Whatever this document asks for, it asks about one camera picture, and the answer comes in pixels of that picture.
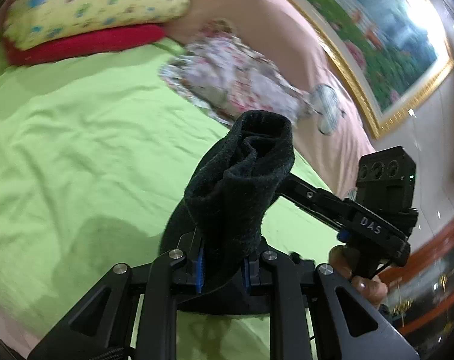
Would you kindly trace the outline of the person's right hand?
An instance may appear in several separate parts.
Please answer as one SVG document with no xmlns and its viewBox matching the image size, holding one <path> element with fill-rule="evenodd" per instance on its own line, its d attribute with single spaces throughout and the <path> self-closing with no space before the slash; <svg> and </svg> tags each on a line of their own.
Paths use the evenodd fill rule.
<svg viewBox="0 0 454 360">
<path fill-rule="evenodd" d="M 365 297 L 376 309 L 379 309 L 385 299 L 388 288 L 376 275 L 373 279 L 354 275 L 353 267 L 358 263 L 359 252 L 348 246 L 337 245 L 329 252 L 328 263 L 354 288 Z"/>
</svg>

